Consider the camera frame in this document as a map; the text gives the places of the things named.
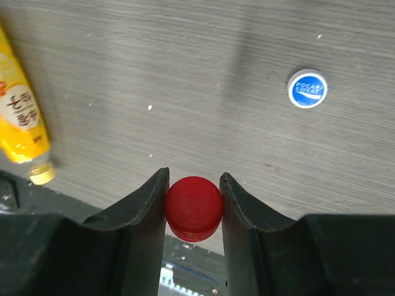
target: wood grain surface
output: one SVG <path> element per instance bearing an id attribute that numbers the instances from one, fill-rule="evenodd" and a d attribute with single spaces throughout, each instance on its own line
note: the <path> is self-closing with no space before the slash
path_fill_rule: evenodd
<path id="1" fill-rule="evenodd" d="M 160 167 L 228 171 L 292 218 L 395 213 L 393 0 L 2 0 L 0 22 L 48 123 L 52 189 L 106 207 Z M 286 92 L 306 67 L 329 84 L 310 110 Z M 221 232 L 200 245 L 222 253 Z"/>

